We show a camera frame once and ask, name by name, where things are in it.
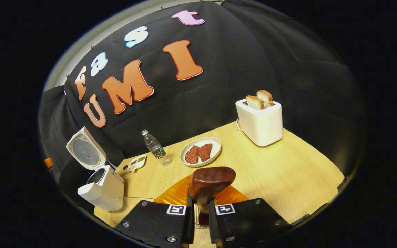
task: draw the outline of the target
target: water bottle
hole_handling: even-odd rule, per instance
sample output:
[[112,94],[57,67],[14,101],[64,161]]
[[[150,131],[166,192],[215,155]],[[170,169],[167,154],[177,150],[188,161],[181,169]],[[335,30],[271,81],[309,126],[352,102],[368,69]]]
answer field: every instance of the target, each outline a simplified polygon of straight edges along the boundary
[[143,129],[142,135],[143,139],[145,140],[146,147],[150,152],[153,153],[154,157],[161,161],[163,166],[169,165],[171,163],[171,158],[168,154],[166,154],[159,141],[157,141],[153,135],[149,134],[146,129]]

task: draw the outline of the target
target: plate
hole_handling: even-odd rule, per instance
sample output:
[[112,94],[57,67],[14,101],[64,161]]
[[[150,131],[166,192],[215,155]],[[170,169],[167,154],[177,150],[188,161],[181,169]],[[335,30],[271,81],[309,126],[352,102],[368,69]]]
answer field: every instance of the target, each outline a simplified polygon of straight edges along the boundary
[[[192,146],[202,147],[203,145],[208,144],[208,143],[212,144],[211,153],[209,154],[210,158],[208,160],[206,160],[205,162],[202,162],[202,160],[199,157],[198,163],[196,163],[196,164],[190,164],[190,163],[186,162],[185,155],[192,148]],[[204,165],[207,165],[208,163],[211,163],[218,156],[221,148],[222,148],[222,144],[216,138],[213,138],[213,137],[199,138],[198,140],[195,140],[195,141],[189,143],[187,146],[185,146],[185,148],[183,148],[182,152],[180,153],[180,161],[190,167],[204,166]]]
[[141,168],[146,161],[146,155],[143,154],[142,156],[136,157],[135,159],[130,161],[128,168],[126,169],[129,172],[133,172],[139,168]]

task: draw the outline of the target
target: bread slice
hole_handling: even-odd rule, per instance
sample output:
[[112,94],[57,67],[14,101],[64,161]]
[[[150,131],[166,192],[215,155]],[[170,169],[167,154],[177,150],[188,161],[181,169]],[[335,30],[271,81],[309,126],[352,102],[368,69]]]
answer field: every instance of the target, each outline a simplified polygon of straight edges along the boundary
[[263,100],[265,102],[265,106],[267,107],[271,107],[274,106],[274,101],[272,100],[272,95],[271,93],[269,93],[268,91],[265,90],[260,90],[257,91],[257,96]]
[[252,107],[256,110],[263,110],[265,108],[264,101],[261,100],[259,97],[246,96],[246,101],[249,107]]

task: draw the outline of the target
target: steak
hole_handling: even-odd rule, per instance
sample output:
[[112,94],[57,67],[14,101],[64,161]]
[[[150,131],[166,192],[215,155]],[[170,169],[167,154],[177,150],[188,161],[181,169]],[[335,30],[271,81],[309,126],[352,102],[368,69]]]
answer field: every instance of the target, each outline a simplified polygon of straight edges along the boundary
[[200,159],[202,160],[202,162],[205,162],[206,160],[208,160],[209,154],[211,154],[211,150],[212,150],[212,144],[205,144],[202,147],[200,147],[198,149],[197,154],[200,156]]
[[186,162],[190,164],[197,164],[197,162],[199,161],[199,156],[197,155],[198,150],[198,146],[193,146],[191,149],[189,149],[189,151],[186,152],[185,155]]

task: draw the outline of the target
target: pink letter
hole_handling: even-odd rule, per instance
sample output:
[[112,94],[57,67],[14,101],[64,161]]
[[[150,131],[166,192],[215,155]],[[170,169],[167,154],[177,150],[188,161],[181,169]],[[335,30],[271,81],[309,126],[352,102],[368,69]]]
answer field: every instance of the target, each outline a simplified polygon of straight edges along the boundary
[[200,25],[205,23],[205,20],[203,19],[194,19],[192,17],[194,14],[198,14],[197,12],[188,12],[187,10],[180,11],[179,13],[171,16],[172,18],[178,18],[183,24],[188,25],[188,26],[195,26],[195,25]]

